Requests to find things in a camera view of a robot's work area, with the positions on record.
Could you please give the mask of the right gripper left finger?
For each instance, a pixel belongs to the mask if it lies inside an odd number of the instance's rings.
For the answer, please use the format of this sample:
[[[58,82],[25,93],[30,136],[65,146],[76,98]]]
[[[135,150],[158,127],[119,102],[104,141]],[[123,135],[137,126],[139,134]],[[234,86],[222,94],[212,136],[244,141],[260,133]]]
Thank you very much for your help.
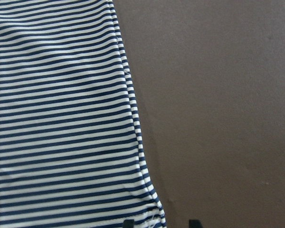
[[[126,219],[123,221],[123,228],[134,228],[134,219]]]

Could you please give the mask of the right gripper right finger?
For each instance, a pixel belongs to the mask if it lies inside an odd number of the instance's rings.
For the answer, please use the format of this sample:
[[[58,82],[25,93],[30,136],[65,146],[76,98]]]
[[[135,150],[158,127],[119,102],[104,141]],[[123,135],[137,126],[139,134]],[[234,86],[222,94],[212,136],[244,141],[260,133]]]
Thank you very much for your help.
[[[190,219],[188,227],[189,228],[202,228],[202,223],[198,219]]]

